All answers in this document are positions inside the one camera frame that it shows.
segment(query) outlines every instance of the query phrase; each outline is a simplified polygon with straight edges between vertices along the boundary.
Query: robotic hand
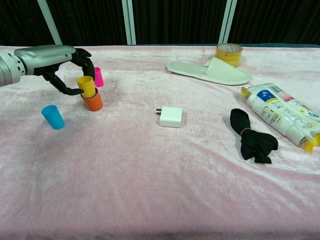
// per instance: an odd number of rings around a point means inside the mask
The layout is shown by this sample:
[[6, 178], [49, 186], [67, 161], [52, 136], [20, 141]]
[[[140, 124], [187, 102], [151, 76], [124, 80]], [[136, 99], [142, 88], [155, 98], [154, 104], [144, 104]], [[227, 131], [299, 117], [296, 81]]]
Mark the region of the robotic hand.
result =
[[0, 51], [0, 87], [19, 82], [20, 76], [36, 75], [43, 76], [63, 94], [82, 94], [82, 89], [67, 87], [55, 72], [61, 64], [71, 61], [82, 67], [85, 76], [95, 79], [95, 68], [89, 57], [91, 54], [86, 50], [66, 45], [20, 48], [14, 51], [13, 56]]

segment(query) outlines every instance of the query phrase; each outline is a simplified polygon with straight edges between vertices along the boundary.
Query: white power adapter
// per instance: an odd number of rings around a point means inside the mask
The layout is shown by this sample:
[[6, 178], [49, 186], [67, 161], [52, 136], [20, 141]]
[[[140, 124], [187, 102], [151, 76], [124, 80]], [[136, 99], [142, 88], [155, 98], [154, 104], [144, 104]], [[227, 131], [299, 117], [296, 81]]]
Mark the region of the white power adapter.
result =
[[157, 109], [157, 111], [156, 114], [160, 115], [160, 126], [181, 128], [181, 107], [163, 106], [162, 109]]

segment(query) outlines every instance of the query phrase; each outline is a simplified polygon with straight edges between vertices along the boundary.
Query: background wall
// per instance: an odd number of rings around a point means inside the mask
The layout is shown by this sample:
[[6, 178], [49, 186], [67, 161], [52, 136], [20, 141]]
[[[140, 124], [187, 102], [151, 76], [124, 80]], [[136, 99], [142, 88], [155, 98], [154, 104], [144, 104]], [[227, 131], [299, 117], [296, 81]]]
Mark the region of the background wall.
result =
[[[320, 45], [319, 0], [46, 0], [65, 45]], [[0, 45], [54, 44], [37, 0], [0, 0]]]

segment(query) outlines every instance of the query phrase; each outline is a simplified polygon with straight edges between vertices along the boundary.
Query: orange cup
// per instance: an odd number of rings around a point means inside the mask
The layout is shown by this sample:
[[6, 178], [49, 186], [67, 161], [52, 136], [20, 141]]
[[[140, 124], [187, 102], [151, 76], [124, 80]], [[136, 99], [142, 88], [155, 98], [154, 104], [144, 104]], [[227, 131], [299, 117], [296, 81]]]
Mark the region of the orange cup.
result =
[[95, 88], [95, 95], [93, 97], [90, 98], [85, 98], [81, 95], [85, 106], [88, 110], [92, 111], [92, 112], [96, 112], [99, 111], [100, 109], [102, 109], [103, 107], [103, 103], [100, 97], [100, 93], [98, 92], [98, 89]]

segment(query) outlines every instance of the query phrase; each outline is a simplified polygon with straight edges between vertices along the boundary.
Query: packing tape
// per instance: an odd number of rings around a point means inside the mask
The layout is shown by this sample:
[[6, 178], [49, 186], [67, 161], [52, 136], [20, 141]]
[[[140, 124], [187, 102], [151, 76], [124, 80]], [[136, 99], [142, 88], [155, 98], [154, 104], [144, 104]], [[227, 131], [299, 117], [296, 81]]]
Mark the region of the packing tape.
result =
[[216, 46], [215, 57], [230, 64], [231, 66], [238, 67], [240, 64], [241, 54], [243, 48], [233, 43], [220, 43]]

